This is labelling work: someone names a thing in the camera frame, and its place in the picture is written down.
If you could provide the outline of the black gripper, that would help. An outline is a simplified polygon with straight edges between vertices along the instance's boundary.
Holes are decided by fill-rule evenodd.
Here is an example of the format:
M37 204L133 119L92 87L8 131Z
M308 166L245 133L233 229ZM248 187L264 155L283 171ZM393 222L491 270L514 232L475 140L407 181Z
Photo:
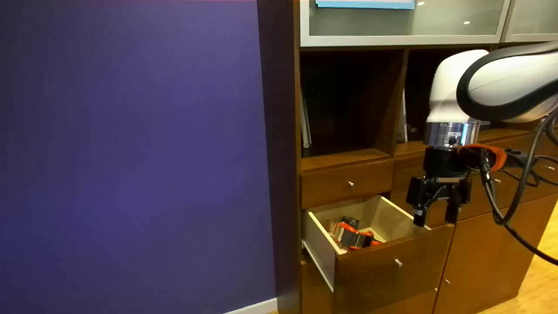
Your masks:
M472 199L470 171L452 148L428 147L423 164L425 174L414 176L409 185L407 202L414 208L414 223L425 227L428 209L435 201L446 199L447 223L458 223L459 206Z

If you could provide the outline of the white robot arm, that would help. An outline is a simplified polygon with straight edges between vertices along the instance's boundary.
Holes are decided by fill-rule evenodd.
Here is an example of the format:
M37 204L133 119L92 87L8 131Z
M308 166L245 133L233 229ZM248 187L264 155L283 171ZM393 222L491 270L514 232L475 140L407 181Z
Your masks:
M468 202L470 166L461 154L479 140L482 122L536 122L557 110L558 45L529 44L489 52L472 49L446 58L433 77L426 119L425 176L414 178L407 202L414 223L449 199L447 220L458 222Z

